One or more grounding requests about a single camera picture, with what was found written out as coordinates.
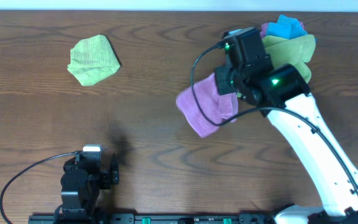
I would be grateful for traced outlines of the purple microfiber cloth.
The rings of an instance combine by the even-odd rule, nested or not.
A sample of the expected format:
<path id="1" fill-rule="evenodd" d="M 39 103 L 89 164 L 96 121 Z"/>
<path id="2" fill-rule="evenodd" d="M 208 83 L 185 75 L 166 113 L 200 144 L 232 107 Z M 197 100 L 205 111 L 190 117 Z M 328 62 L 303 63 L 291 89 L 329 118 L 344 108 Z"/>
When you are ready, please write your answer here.
<path id="1" fill-rule="evenodd" d="M 218 123 L 234 116 L 239 111 L 237 95 L 220 95 L 215 74 L 196 82 L 183 90 L 176 98 L 176 105 L 189 125 L 201 138 L 216 132 Z"/>

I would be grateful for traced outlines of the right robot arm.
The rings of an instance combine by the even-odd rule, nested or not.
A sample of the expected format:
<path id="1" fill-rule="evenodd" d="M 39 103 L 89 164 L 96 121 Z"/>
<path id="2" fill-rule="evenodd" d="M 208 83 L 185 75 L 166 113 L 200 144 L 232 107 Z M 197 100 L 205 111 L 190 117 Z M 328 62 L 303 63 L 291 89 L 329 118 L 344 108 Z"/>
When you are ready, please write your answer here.
<path id="1" fill-rule="evenodd" d="M 324 122 L 309 86 L 289 63 L 274 67 L 257 29 L 223 35 L 226 63 L 215 69 L 220 95 L 237 92 L 294 149 L 321 199 L 320 207 L 291 205 L 275 223 L 358 223 L 358 170 Z"/>

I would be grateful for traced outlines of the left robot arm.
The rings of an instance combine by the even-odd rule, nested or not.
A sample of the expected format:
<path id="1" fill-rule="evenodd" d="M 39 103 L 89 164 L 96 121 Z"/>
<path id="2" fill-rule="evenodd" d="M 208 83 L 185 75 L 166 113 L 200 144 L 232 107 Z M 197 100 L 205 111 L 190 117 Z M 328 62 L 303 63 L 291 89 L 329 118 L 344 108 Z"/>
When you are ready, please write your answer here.
<path id="1" fill-rule="evenodd" d="M 100 190 L 119 183 L 119 163 L 110 158 L 109 169 L 101 169 L 100 152 L 74 153 L 63 165 L 62 204 L 56 209 L 54 223 L 109 223 L 108 215 L 96 206 Z"/>

